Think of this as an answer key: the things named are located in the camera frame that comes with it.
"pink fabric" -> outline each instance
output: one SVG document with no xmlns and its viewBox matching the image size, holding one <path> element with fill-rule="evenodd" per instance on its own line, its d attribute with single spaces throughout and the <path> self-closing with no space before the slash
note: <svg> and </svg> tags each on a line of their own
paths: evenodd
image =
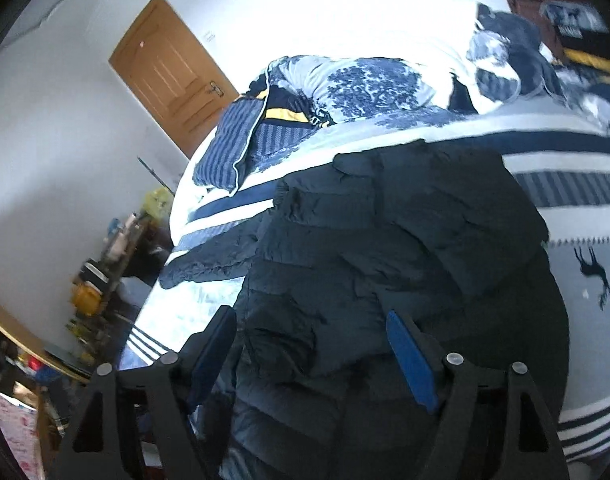
<svg viewBox="0 0 610 480">
<path fill-rule="evenodd" d="M 29 480 L 40 480 L 36 412 L 15 406 L 0 394 L 0 430 Z"/>
</svg>

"wooden door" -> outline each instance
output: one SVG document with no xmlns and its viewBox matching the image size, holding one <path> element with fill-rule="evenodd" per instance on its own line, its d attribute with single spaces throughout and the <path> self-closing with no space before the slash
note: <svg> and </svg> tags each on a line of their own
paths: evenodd
<svg viewBox="0 0 610 480">
<path fill-rule="evenodd" d="M 188 157 L 239 95 L 165 0 L 147 4 L 110 64 Z"/>
</svg>

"door handle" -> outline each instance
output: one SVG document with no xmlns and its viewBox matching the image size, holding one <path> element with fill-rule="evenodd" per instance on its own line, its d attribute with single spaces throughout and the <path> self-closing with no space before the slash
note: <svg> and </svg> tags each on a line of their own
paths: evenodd
<svg viewBox="0 0 610 480">
<path fill-rule="evenodd" d="M 216 92 L 219 97 L 223 97 L 225 95 L 225 92 L 221 90 L 221 87 L 218 86 L 215 81 L 210 81 L 210 86 L 211 90 L 208 90 L 208 92 Z"/>
</svg>

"bed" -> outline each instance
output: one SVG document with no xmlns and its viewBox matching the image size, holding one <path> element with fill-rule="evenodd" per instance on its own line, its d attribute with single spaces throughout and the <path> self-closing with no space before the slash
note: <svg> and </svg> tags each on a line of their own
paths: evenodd
<svg viewBox="0 0 610 480">
<path fill-rule="evenodd" d="M 435 56 L 432 50 L 434 59 L 440 57 L 435 64 L 317 56 L 270 64 L 240 103 L 234 126 L 224 116 L 192 157 L 173 205 L 175 249 L 169 261 L 271 208 L 281 177 L 329 163 L 338 153 L 417 139 L 495 149 L 549 228 L 546 249 L 570 325 L 559 436 L 566 458 L 581 460 L 610 449 L 610 132 L 570 109 L 565 92 L 552 84 L 557 80 L 540 61 L 530 66 L 529 82 L 521 88 L 525 71 L 518 76 L 509 63 L 499 62 L 495 36 L 479 39 L 469 42 L 466 52 L 444 48 Z M 476 48 L 483 52 L 472 53 Z M 381 69 L 396 75 L 384 76 Z M 334 82 L 338 73 L 346 78 L 334 87 L 330 76 Z M 409 76 L 411 83 L 405 79 Z M 383 97 L 377 91 L 383 85 L 395 90 Z M 277 89 L 273 96 L 272 88 Z M 365 99 L 347 99 L 348 88 Z M 463 89 L 469 102 L 454 99 Z M 241 121 L 243 115 L 248 122 Z M 296 130 L 276 133 L 271 126 L 285 126 L 281 121 L 291 121 L 288 126 Z M 252 145 L 251 132 L 260 125 L 274 132 L 273 140 Z M 241 146 L 221 146 L 217 163 L 206 162 L 226 137 L 217 133 L 226 128 L 234 128 Z M 246 131 L 249 136 L 239 135 Z M 261 156 L 246 158 L 248 152 Z M 232 169 L 229 175 L 221 171 L 225 166 Z M 157 282 L 130 333 L 120 368 L 149 365 L 166 351 L 180 350 L 221 304 L 234 303 L 242 282 L 240 276 L 223 276 L 167 290 Z"/>
</svg>

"red object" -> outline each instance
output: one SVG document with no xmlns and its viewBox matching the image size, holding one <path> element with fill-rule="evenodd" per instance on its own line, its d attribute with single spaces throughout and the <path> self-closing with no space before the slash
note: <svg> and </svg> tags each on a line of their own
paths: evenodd
<svg viewBox="0 0 610 480">
<path fill-rule="evenodd" d="M 35 372 L 39 371 L 41 368 L 43 368 L 43 363 L 41 361 L 39 361 L 36 357 L 31 356 L 28 359 L 28 366 L 30 368 L 32 368 L 32 370 L 34 370 Z"/>
</svg>

